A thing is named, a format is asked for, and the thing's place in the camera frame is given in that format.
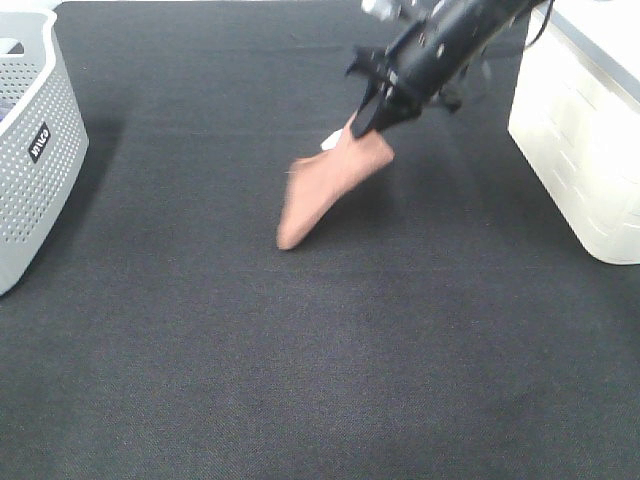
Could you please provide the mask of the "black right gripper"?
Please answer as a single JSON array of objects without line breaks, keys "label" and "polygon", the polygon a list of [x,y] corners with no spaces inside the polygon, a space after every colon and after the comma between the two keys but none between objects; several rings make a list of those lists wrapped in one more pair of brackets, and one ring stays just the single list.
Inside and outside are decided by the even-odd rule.
[{"label": "black right gripper", "polygon": [[367,80],[350,124],[354,138],[418,118],[434,102],[454,112],[462,105],[458,82],[483,49],[481,8],[439,8],[416,18],[386,47],[357,46],[347,74]]}]

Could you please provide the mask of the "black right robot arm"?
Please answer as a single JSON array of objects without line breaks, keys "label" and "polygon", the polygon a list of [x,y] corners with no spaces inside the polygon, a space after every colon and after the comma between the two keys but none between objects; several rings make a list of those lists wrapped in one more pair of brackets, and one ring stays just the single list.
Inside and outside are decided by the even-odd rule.
[{"label": "black right robot arm", "polygon": [[490,42],[537,7],[537,1],[363,1],[361,9],[381,21],[404,21],[406,29],[384,48],[355,49],[348,73],[367,78],[351,121],[360,138],[372,130],[419,117],[428,105],[457,111],[472,62]]}]

